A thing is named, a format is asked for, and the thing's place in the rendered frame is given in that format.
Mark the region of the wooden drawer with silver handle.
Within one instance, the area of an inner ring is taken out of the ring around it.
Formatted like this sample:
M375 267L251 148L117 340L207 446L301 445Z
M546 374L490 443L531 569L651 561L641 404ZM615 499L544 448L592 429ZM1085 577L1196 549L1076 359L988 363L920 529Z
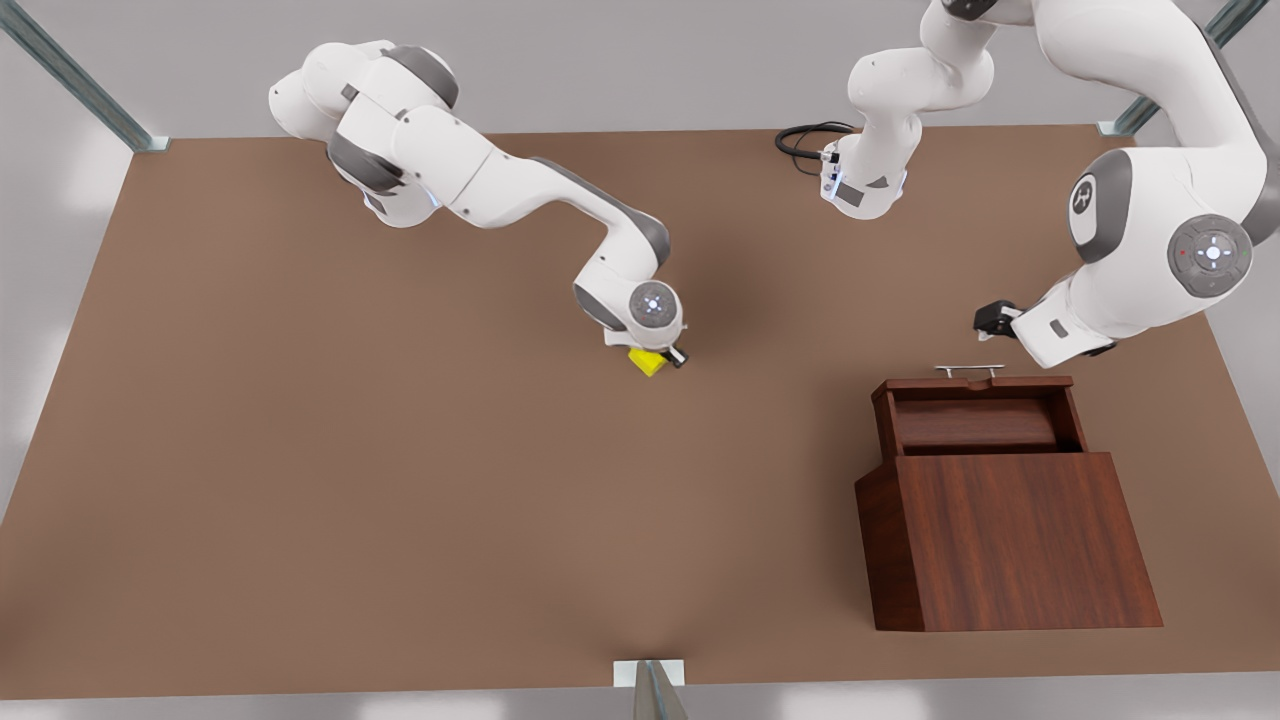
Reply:
M891 379L872 395L882 456L1088 450L1069 375Z

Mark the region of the dark wooden cabinet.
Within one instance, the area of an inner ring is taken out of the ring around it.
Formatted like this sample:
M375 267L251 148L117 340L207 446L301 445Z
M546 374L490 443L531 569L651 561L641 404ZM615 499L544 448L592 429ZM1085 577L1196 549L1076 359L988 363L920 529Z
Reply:
M876 626L1161 626L1110 454L902 456L855 484Z

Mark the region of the silver frame post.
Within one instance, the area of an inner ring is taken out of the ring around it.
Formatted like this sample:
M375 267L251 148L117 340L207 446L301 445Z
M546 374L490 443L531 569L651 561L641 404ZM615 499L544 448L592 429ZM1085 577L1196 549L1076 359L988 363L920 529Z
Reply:
M689 720L676 691L685 685L682 659L614 661L613 685L634 688L632 720Z
M1107 137L1133 137L1158 110L1183 129L1215 131L1210 110L1245 108L1245 95L1222 55L1222 47L1270 3L1280 0L1225 0L1206 24L1183 19L1175 10L1152 20L1134 20L1139 38L1121 51L1125 65L1114 82L1138 94L1116 119L1097 129Z
M168 137L147 132L17 0L0 0L0 29L132 152L165 152L169 149Z

